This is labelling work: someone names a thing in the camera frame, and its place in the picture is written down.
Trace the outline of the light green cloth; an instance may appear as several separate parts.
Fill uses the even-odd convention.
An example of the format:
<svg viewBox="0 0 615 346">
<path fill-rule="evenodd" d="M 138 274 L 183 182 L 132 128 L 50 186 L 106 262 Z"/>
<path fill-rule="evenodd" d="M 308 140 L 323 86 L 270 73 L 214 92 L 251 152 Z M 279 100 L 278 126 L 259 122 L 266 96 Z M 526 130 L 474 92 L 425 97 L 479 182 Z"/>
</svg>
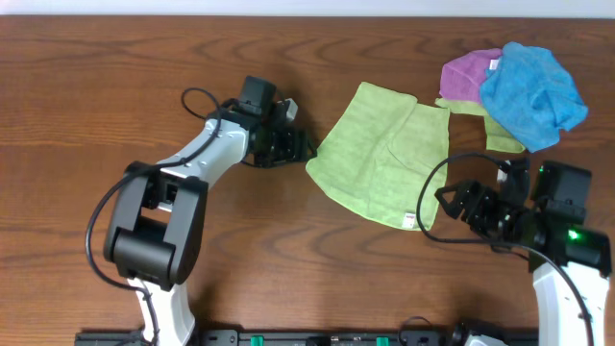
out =
<svg viewBox="0 0 615 346">
<path fill-rule="evenodd" d="M 429 229 L 447 180 L 447 109 L 363 82 L 307 163 L 307 173 L 341 206 L 385 226 Z"/>
</svg>

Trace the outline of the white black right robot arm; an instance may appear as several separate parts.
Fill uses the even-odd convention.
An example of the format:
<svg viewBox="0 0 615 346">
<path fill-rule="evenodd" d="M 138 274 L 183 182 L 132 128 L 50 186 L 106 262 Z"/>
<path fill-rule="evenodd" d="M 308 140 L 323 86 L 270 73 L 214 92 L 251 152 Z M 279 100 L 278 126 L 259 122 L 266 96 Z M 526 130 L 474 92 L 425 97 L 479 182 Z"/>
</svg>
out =
<svg viewBox="0 0 615 346">
<path fill-rule="evenodd" d="M 588 229 L 590 171 L 544 161 L 536 180 L 529 159 L 491 158 L 497 189 L 477 180 L 445 185 L 435 199 L 474 233 L 470 243 L 525 259 L 539 311 L 540 345 L 602 345 L 612 273 L 609 237 Z"/>
</svg>

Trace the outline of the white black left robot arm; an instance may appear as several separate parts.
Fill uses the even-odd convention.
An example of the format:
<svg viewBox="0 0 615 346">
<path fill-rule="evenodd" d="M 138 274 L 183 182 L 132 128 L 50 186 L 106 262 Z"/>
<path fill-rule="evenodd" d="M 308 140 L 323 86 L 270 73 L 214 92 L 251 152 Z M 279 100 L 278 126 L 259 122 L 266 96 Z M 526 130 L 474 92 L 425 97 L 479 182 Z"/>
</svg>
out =
<svg viewBox="0 0 615 346">
<path fill-rule="evenodd" d="M 189 343 L 196 320 L 185 282 L 200 253 L 209 189 L 248 156 L 259 168 L 311 159 L 306 132 L 293 125 L 297 112 L 290 98 L 270 106 L 231 100 L 175 155 L 126 168 L 111 191 L 117 199 L 103 252 L 140 300 L 140 342 Z"/>
</svg>

